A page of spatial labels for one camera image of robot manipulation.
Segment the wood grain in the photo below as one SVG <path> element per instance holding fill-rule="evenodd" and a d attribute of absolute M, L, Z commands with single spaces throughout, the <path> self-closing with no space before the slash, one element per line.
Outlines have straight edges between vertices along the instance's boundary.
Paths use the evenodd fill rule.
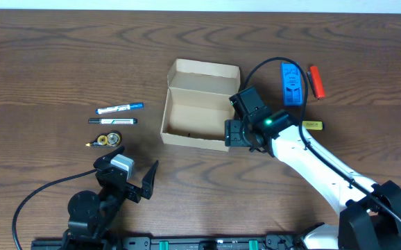
<path fill-rule="evenodd" d="M 313 136 L 358 172 L 401 187 L 401 15 L 0 11 L 0 249 L 14 247 L 10 223 L 20 201 L 92 169 L 109 150 L 84 144 L 111 128 L 137 161 L 134 182 L 160 161 L 153 198 L 126 202 L 117 231 L 258 235 L 337 223 L 325 200 L 276 159 L 161 142 L 176 58 L 238 65 L 246 76 L 273 56 L 319 66 L 328 98 L 311 98 L 307 118 L 326 129 Z M 279 71 L 264 66 L 252 83 L 274 110 L 282 107 Z M 87 124 L 96 108 L 135 101 L 146 106 L 128 114 L 137 126 Z M 99 186 L 86 176 L 26 204 L 17 227 L 25 249 L 61 236 L 67 202 L 81 190 Z"/>

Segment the cardboard box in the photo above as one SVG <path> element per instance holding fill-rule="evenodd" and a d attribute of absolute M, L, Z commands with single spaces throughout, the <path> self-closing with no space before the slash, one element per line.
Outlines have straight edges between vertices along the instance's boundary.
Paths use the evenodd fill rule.
<path fill-rule="evenodd" d="M 168 73 L 160 135 L 165 144 L 228 151 L 225 120 L 241 85 L 238 66 L 177 59 Z"/>

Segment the white wall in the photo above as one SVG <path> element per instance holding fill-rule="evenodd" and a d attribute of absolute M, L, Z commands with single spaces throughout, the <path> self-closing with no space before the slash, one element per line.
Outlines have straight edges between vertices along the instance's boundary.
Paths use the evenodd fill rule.
<path fill-rule="evenodd" d="M 0 0 L 0 8 L 401 13 L 401 0 Z"/>

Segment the red marker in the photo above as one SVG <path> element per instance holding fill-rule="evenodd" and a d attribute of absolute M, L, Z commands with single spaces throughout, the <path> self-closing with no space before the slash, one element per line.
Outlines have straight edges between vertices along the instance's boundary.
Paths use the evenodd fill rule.
<path fill-rule="evenodd" d="M 321 76 L 319 76 L 319 71 L 317 66 L 311 66 L 310 71 L 307 72 L 310 83 L 312 84 L 312 90 L 314 96 L 319 100 L 325 97 L 325 91 L 323 87 L 323 82 Z"/>

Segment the red object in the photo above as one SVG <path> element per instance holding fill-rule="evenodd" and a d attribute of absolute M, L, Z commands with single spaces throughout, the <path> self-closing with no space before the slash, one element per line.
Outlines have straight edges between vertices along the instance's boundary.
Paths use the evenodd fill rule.
<path fill-rule="evenodd" d="M 325 91 L 323 87 L 323 82 L 321 76 L 319 76 L 319 71 L 317 66 L 310 67 L 310 76 L 312 78 L 312 83 L 314 86 L 315 97 L 319 100 L 325 97 Z"/>

